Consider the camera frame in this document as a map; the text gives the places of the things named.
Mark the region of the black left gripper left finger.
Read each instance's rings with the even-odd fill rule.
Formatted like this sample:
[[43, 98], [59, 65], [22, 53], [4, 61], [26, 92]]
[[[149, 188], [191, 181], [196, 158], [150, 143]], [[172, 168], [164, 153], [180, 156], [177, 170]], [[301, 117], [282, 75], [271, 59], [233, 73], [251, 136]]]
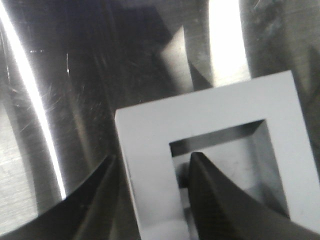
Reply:
[[117, 205], [117, 158], [108, 156], [65, 200], [2, 240], [106, 240]]

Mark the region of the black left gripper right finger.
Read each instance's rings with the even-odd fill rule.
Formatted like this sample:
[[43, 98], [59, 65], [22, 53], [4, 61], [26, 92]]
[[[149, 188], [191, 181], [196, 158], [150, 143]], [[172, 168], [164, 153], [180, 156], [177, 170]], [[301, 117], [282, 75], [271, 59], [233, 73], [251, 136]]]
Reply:
[[318, 240], [306, 229], [253, 199], [202, 152], [190, 156], [188, 196], [201, 240]]

